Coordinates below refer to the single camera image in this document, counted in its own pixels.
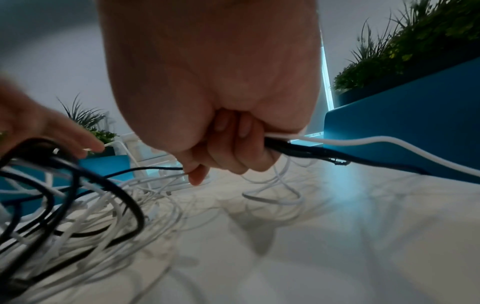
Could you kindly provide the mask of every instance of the table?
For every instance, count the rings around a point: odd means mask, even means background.
[[[278,207],[215,175],[174,192],[187,217],[176,257],[135,303],[480,302],[479,185],[318,162],[286,176],[305,204]]]

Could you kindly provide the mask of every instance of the skin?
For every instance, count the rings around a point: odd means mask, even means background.
[[[65,147],[77,158],[84,158],[90,148],[104,150],[103,143],[89,131],[67,116],[43,107],[22,93],[14,85],[0,79],[0,132],[6,136],[0,141],[0,156],[22,141],[48,138]]]
[[[320,86],[315,0],[100,0],[111,86],[131,128],[200,184],[265,171],[265,132],[310,121]]]

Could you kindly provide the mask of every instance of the blue partition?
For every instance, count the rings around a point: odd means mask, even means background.
[[[92,159],[82,159],[79,162],[80,166],[88,169],[92,172],[95,172],[99,175],[108,175],[111,173],[119,172],[122,170],[126,170],[130,168],[130,160],[127,155],[118,155],[118,156],[108,156],[108,157],[102,157],[102,158],[92,158]],[[30,168],[25,168],[25,167],[16,167],[16,169],[21,170],[24,173],[27,173],[39,180],[45,181],[45,175],[42,171],[30,169]],[[121,181],[127,181],[129,179],[132,179],[134,177],[134,174],[131,173],[126,173],[122,174],[118,177],[115,177],[117,180]],[[67,186],[70,183],[63,179],[63,178],[58,178],[55,177],[53,180],[53,185],[54,187],[60,187],[60,186]],[[0,178],[0,189],[4,190],[13,190],[13,188],[8,184],[4,178]],[[18,195],[9,195],[9,194],[0,194],[0,201],[3,200],[10,200],[10,199],[16,199],[16,198],[22,198],[26,197],[24,194],[18,194]],[[59,198],[55,199],[55,203],[59,204],[61,203],[62,200]],[[22,209],[23,209],[23,215],[26,214],[31,214],[35,212],[39,207],[40,207],[40,200],[34,200],[31,202],[26,202],[22,204]]]
[[[386,135],[432,154],[480,169],[480,58],[334,109],[324,137]],[[330,149],[388,164],[420,167],[431,175],[480,183],[480,178],[425,160],[389,143]]]

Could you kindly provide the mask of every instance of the blue planter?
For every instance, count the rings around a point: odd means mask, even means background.
[[[324,137],[393,136],[450,161],[480,169],[480,58],[397,86],[327,113]],[[425,160],[389,143],[330,149],[371,161],[424,169],[433,176],[480,178]]]
[[[81,167],[88,169],[92,172],[95,172],[99,175],[108,175],[108,174],[112,174],[112,173],[130,168],[130,160],[127,155],[83,159],[83,160],[80,160],[79,164]],[[16,167],[16,169],[24,173],[27,173],[39,180],[43,180],[43,181],[45,180],[45,176],[42,171],[25,168],[25,167]],[[126,173],[118,177],[115,177],[115,179],[126,181],[129,179],[132,179],[133,177],[134,177],[133,173]],[[69,184],[70,182],[68,182],[63,178],[55,177],[53,180],[54,187],[67,186]],[[8,184],[5,181],[4,178],[0,178],[0,189],[13,190],[13,188],[10,186],[10,184]],[[0,194],[0,201],[22,198],[26,196],[27,195],[24,195],[24,194],[18,194],[18,195]],[[61,199],[55,198],[55,204],[59,204],[61,202],[62,202]],[[34,201],[23,203],[22,204],[23,215],[27,215],[35,212],[40,207],[40,203],[41,203],[40,200],[34,200]]]

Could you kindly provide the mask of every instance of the white table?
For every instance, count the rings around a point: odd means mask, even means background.
[[[255,186],[225,172],[174,193],[177,256],[135,302],[480,302],[479,185],[324,162],[287,179],[302,208],[246,201]]]

